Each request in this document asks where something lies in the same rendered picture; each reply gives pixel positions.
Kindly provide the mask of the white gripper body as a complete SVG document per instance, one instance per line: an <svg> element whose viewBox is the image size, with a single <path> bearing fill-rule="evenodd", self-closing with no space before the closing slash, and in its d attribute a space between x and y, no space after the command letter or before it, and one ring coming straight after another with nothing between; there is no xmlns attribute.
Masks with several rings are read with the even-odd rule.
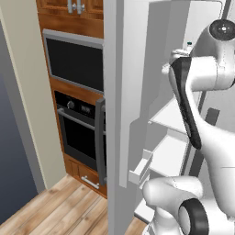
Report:
<svg viewBox="0 0 235 235"><path fill-rule="evenodd" d="M188 57L190 52L183 49L176 49L171 51L171 61L174 61L180 57Z"/></svg>

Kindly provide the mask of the white fridge freezer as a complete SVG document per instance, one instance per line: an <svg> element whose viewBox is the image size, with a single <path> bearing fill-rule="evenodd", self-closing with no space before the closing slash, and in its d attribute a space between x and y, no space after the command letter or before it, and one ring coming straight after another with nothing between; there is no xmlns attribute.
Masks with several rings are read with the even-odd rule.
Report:
<svg viewBox="0 0 235 235"><path fill-rule="evenodd" d="M146 40L146 73L153 79L148 93L149 107L155 115L159 109L156 84L168 78L192 146L207 162L213 193L219 209L235 217L235 133L219 129L201 118L193 93L227 90L235 84L235 22L222 16L198 36L186 34L184 10L166 14L151 6ZM193 43L188 57L171 61L171 51L186 50Z"/></svg>

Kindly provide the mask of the white freezer shelf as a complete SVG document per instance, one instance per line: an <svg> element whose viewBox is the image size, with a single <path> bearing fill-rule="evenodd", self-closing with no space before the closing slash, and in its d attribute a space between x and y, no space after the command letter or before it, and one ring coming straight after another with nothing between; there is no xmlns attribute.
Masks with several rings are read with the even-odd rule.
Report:
<svg viewBox="0 0 235 235"><path fill-rule="evenodd" d="M150 122L163 125L184 134L186 133L183 118L175 98L172 98L160 111L158 111L150 119Z"/></svg>
<svg viewBox="0 0 235 235"><path fill-rule="evenodd" d="M185 141L166 135L153 152L150 170L163 176L178 176L186 145Z"/></svg>

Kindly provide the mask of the white freezer door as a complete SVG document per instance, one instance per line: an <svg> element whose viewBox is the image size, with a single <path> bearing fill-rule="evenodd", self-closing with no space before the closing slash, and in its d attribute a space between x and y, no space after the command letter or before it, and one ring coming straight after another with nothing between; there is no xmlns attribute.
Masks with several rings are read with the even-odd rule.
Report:
<svg viewBox="0 0 235 235"><path fill-rule="evenodd" d="M125 235L138 186L148 111L141 108L150 0L105 0L104 66L108 235Z"/></svg>

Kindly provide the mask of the wooden cupboard door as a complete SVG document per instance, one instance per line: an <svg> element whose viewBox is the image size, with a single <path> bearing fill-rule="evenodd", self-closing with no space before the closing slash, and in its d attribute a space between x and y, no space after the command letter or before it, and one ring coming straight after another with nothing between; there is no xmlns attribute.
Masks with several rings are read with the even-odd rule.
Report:
<svg viewBox="0 0 235 235"><path fill-rule="evenodd" d="M38 12L41 14L49 14L56 16L77 16L73 11L68 12L68 0L36 0Z"/></svg>
<svg viewBox="0 0 235 235"><path fill-rule="evenodd" d="M103 0L77 0L81 7L79 17L87 19L103 19Z"/></svg>

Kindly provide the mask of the silver built-in microwave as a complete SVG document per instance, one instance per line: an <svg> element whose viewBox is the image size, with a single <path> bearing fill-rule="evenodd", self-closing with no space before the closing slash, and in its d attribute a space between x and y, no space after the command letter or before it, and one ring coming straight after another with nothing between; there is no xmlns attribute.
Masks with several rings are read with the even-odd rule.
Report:
<svg viewBox="0 0 235 235"><path fill-rule="evenodd" d="M104 93L104 40L43 29L50 76Z"/></svg>

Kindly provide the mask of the wooden oven cabinet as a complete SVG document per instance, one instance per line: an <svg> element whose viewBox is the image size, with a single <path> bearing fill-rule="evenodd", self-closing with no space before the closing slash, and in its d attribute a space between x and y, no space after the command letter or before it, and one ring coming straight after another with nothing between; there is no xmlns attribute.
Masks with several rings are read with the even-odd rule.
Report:
<svg viewBox="0 0 235 235"><path fill-rule="evenodd" d="M76 7L76 1L72 0L73 3L73 11L77 14L77 7ZM81 18L77 14L77 16L56 16L56 15L49 15L49 14L41 14L38 12L39 17L39 27L41 30L41 36L43 39L42 31L43 29L51 29L56 31L62 31L67 33L73 33L93 38L99 38L104 39L104 12L103 12L103 19L87 19L87 18ZM51 87L51 93L52 93L52 99L54 103L55 108L55 115L57 118L57 125L59 129L60 134L60 141L62 145L62 153L64 154L64 146L62 142L62 132L61 132L61 125L59 121L59 115L57 113L57 104L55 100L54 92L58 91L60 93L63 93L65 95L74 97L76 99L82 100L85 103L91 104L95 106L95 101L98 100L101 97L104 97L104 93L100 94L98 92L88 90L86 88L81 87L77 84L70 84L68 82L64 82L62 80L53 78L50 76L49 71L49 77L50 77L50 87ZM106 111L104 113L104 155L105 155L105 166L106 166Z"/></svg>

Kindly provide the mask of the black built-in oven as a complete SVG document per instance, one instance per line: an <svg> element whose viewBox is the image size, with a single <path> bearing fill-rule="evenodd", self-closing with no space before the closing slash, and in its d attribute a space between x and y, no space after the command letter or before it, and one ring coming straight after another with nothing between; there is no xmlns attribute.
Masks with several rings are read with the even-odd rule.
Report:
<svg viewBox="0 0 235 235"><path fill-rule="evenodd" d="M64 108L65 113L78 117L83 115L95 120L95 106L82 100L54 92L58 108ZM95 131L90 130L70 119L59 115L64 152L86 166L97 170L95 157Z"/></svg>

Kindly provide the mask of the wooden drawer front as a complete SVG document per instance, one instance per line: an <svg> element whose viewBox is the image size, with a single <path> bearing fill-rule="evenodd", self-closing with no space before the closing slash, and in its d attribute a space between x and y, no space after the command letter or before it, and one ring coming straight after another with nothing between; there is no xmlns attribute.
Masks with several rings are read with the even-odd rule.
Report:
<svg viewBox="0 0 235 235"><path fill-rule="evenodd" d="M68 154L63 154L64 164L66 172L75 178L76 180L80 181L84 185L88 186L89 188L96 191L99 195L101 195L104 198L107 198L107 188L106 185L99 184L99 189L95 189L91 185L89 185L87 182L83 181L81 179L82 176L88 176L88 179L92 181L93 183L97 184L99 183L98 173L91 168L85 166L83 163L76 161L74 158L70 157Z"/></svg>

